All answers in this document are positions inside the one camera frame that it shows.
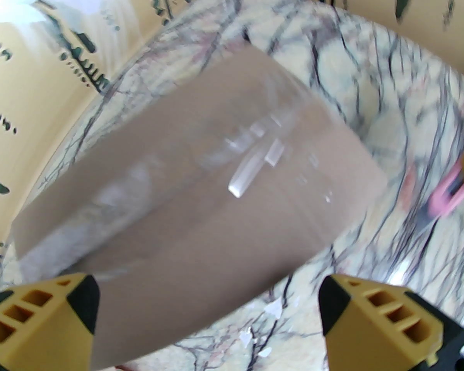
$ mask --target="brown cardboard box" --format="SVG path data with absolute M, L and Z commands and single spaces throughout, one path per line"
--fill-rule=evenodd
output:
M 129 175 L 135 166 L 141 174 Z M 237 194 L 234 179 L 248 169 L 253 180 Z M 101 286 L 94 369 L 182 339 L 259 295 L 334 242 L 386 185 L 320 99 L 247 48 L 101 140 L 21 212 L 12 234 L 25 278 L 57 273 L 79 246 L 76 230 L 90 242 L 97 232 L 85 226 L 98 215 L 84 216 L 85 206 L 111 183 L 127 189 L 127 178 L 147 200 L 134 203 L 143 218 L 114 228 L 73 268 Z

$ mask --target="pink object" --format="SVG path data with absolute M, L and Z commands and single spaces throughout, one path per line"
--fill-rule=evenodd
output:
M 438 184 L 428 201 L 428 214 L 433 217 L 447 216 L 464 199 L 464 184 L 450 196 L 448 189 L 461 173 L 461 160 L 458 159 L 447 176 Z

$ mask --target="cardboard box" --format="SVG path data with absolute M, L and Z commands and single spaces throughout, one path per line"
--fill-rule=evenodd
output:
M 249 184 L 240 193 L 236 179 Z M 182 339 L 261 294 L 357 223 L 385 185 L 342 120 L 246 48 L 99 141 L 21 212 L 12 234 L 27 281 L 50 277 L 98 235 L 91 224 L 100 215 L 86 205 L 99 205 L 108 188 L 141 188 L 133 206 L 144 216 L 112 227 L 114 237 L 71 269 L 101 286 L 99 369 Z M 128 210 L 113 201 L 119 195 L 103 199 Z

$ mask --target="marble surface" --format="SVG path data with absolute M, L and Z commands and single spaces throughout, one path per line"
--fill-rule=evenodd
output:
M 464 149 L 464 77 L 413 42 L 304 0 L 197 0 L 91 106 L 38 182 L 55 180 L 142 106 L 248 42 L 321 94 L 389 178 L 366 217 L 234 313 L 130 366 L 141 371 L 328 369 L 317 305 L 333 272 L 404 284 L 464 323 L 464 202 L 421 236 L 414 216 Z M 0 280 L 20 283 L 13 246 Z

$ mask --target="clear packing tape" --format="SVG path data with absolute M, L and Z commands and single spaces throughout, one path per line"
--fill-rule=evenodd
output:
M 201 77 L 194 80 L 195 87 L 206 81 Z M 257 182 L 266 181 L 267 191 L 283 191 L 287 196 L 295 192 L 292 185 L 298 187 L 315 199 L 314 209 L 322 207 L 331 214 L 335 190 L 319 169 L 314 139 L 333 118 L 324 112 L 323 122 L 311 114 L 312 92 L 283 71 L 256 76 L 232 88 L 224 88 L 213 100 L 194 99 L 193 106 L 183 97 L 185 89 L 160 99 L 101 139 L 28 205 L 11 231 L 17 244 L 29 243 L 30 248 L 19 254 L 25 281 L 49 279 L 68 270 L 87 254 L 108 246 L 113 237 L 123 236 L 137 221 L 150 219 L 155 209 L 186 189 L 207 180 L 214 182 L 223 171 L 228 179 L 221 189 L 214 184 L 204 189 L 204 203 L 234 202 L 248 195 Z M 160 126 L 158 122 L 165 126 L 169 117 L 180 123 L 172 124 L 157 140 L 145 135 Z M 131 150 L 130 155 L 122 157 L 124 150 Z M 295 164 L 294 170 L 270 177 L 271 169 L 282 171 L 281 166 L 290 163 Z M 183 217 L 169 216 L 176 225 L 186 220 Z M 316 221 L 312 228 L 323 224 L 323 220 Z M 139 252 L 126 263 L 97 271 L 97 278 L 119 276 L 149 256 Z

